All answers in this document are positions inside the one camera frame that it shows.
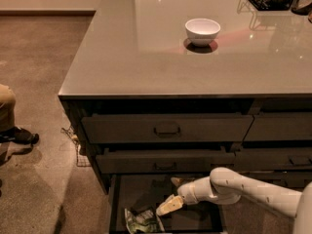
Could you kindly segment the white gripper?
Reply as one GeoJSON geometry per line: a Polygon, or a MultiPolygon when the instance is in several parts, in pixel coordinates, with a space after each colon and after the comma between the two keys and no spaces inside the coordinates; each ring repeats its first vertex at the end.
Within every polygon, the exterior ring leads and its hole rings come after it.
{"type": "Polygon", "coordinates": [[[198,199],[195,195],[194,178],[172,177],[171,182],[175,187],[178,187],[177,194],[169,196],[159,207],[156,209],[157,215],[166,215],[175,212],[185,205],[195,205],[198,199]]]}

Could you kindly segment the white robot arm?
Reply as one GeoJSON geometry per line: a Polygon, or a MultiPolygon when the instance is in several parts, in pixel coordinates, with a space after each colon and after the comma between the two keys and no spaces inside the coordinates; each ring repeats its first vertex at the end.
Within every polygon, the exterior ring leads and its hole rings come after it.
{"type": "Polygon", "coordinates": [[[157,215],[166,215],[184,205],[200,202],[235,204],[244,196],[292,218],[292,234],[312,234],[312,183],[300,192],[249,178],[223,167],[213,169],[209,176],[197,179],[172,177],[171,181],[177,188],[177,194],[169,196],[157,208],[157,215]]]}

